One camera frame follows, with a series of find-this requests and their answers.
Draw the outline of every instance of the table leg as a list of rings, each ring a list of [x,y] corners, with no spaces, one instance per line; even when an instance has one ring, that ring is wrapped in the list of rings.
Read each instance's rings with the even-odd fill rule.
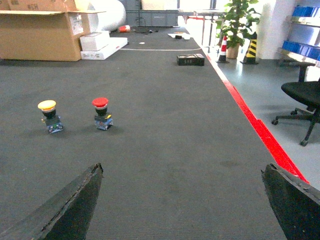
[[[206,22],[206,16],[203,16],[203,26],[202,26],[202,42],[201,42],[201,45],[204,45],[204,36],[205,36],[205,22]]]
[[[209,34],[209,47],[208,47],[208,54],[210,53],[210,48],[211,48],[211,38],[212,38],[212,28],[214,24],[214,16],[213,14],[211,15],[211,26],[210,26],[210,34]]]

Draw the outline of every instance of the traffic cone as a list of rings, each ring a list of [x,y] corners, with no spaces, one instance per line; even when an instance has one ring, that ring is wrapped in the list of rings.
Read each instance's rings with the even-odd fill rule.
[[[257,53],[257,33],[254,32],[254,34],[251,37],[249,48],[245,53],[243,61],[240,61],[242,64],[258,64],[256,62],[256,53]]]
[[[219,64],[228,64],[227,61],[227,36],[223,37],[221,49],[219,53],[219,59],[216,61]]]

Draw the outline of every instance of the red tape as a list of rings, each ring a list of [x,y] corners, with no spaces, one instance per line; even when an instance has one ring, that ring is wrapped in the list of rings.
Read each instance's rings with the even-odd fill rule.
[[[225,87],[228,89],[230,94],[232,95],[233,99],[236,101],[240,109],[243,111],[249,122],[251,123],[252,127],[256,131],[256,133],[261,138],[262,142],[266,146],[266,148],[269,150],[271,155],[273,156],[275,162],[291,174],[297,176],[301,180],[305,181],[307,184],[310,184],[309,181],[306,180],[306,178],[302,175],[300,170],[297,168],[297,166],[294,164],[294,162],[290,159],[288,154],[284,151],[284,149],[280,146],[280,144],[277,142],[275,137],[272,135],[272,133],[268,130],[266,125],[260,120],[257,119],[256,116],[253,114],[253,112],[250,110],[250,108],[247,106],[244,99],[241,97],[237,89],[229,82],[227,77],[224,75],[224,73],[221,71],[221,69],[218,67],[218,65],[211,60],[211,58],[206,54],[206,57],[208,58],[209,62],[213,66],[214,70],[224,83]]]

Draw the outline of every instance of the gray carpet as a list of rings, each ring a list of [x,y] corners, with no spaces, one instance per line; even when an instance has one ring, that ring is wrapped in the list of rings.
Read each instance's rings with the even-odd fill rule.
[[[127,49],[199,48],[167,35],[181,30],[112,36],[128,37]],[[201,52],[2,61],[0,231],[101,162],[87,240],[286,239],[261,178],[270,153],[208,60],[176,63],[177,55]],[[94,125],[97,97],[109,99],[107,132]],[[47,99],[57,102],[62,132],[49,135],[41,122],[37,104]]]

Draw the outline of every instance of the white roll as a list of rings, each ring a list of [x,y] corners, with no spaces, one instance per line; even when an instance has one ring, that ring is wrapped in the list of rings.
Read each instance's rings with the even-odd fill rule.
[[[114,31],[126,22],[126,9],[118,0],[90,0],[88,10],[105,11],[88,14],[91,32]]]

